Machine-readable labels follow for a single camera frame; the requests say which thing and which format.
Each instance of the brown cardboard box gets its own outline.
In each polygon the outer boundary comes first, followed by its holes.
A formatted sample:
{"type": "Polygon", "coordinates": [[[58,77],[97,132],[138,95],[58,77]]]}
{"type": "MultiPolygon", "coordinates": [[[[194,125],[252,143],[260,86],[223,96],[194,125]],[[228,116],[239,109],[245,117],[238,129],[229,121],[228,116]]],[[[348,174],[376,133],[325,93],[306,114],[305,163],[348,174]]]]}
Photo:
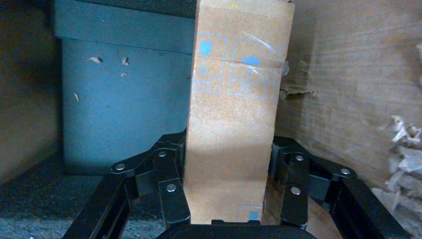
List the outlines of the brown cardboard box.
{"type": "Polygon", "coordinates": [[[294,5],[198,2],[184,188],[192,223],[258,220],[294,5]]]}

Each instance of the teal box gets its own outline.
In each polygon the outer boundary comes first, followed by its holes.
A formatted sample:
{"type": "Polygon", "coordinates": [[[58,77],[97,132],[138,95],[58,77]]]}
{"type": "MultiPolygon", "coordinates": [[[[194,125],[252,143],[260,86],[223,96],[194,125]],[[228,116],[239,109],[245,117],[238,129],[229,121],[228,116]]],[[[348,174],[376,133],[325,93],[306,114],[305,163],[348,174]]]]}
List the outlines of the teal box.
{"type": "Polygon", "coordinates": [[[54,25],[67,173],[108,173],[186,128],[194,19],[56,0],[54,25]]]}

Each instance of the debris speck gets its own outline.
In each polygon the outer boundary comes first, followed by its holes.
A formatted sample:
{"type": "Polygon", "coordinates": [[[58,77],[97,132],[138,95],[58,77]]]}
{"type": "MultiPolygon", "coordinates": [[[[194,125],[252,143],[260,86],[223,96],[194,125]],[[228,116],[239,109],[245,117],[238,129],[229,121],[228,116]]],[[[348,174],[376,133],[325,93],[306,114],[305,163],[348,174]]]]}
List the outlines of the debris speck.
{"type": "Polygon", "coordinates": [[[90,58],[88,59],[88,61],[92,61],[92,62],[95,62],[95,63],[97,63],[97,64],[100,64],[100,63],[102,63],[102,62],[103,62],[103,60],[102,60],[100,57],[90,57],[90,58]]]}
{"type": "Polygon", "coordinates": [[[128,57],[123,57],[121,60],[121,64],[123,66],[128,66],[129,65],[129,58],[128,57]]]}

